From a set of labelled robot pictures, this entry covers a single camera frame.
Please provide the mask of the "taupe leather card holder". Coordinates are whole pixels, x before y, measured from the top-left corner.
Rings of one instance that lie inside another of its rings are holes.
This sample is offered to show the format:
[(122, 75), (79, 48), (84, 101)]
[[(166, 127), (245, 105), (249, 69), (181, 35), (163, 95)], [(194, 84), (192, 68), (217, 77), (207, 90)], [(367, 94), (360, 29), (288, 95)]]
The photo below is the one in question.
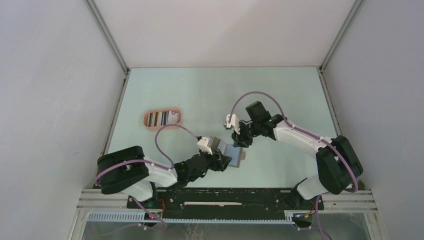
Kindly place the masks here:
[(242, 160), (246, 157), (246, 150), (243, 147), (235, 147), (232, 144), (227, 144), (223, 140), (217, 139), (217, 149), (226, 156), (230, 157), (229, 167), (239, 168)]

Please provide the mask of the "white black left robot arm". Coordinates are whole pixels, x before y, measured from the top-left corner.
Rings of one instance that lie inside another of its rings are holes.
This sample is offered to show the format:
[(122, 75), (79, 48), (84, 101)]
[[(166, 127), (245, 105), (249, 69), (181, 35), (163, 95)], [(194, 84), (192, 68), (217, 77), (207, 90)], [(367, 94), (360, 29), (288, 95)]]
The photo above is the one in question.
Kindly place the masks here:
[(104, 195), (125, 193), (145, 208), (153, 208), (158, 202), (156, 187), (185, 187), (208, 171), (225, 171), (232, 159), (216, 149), (212, 154), (200, 152), (174, 166), (165, 166), (147, 158), (142, 147), (133, 146), (100, 157), (94, 184)]

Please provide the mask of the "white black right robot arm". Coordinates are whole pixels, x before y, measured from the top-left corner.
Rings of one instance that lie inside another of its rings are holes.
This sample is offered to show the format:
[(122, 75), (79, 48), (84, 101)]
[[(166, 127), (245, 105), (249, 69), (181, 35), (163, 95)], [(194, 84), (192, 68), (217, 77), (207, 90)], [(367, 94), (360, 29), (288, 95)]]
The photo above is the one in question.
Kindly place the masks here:
[(260, 101), (246, 108), (250, 119), (239, 119), (233, 112), (224, 120), (226, 129), (233, 129), (234, 146), (248, 148), (255, 137), (266, 137), (274, 141), (291, 144), (311, 156), (317, 174), (305, 178), (292, 188), (291, 204), (304, 209), (311, 199), (331, 193), (338, 195), (344, 190), (356, 191), (358, 178), (364, 172), (350, 141), (343, 135), (330, 138), (317, 135), (288, 121), (282, 114), (271, 115)]

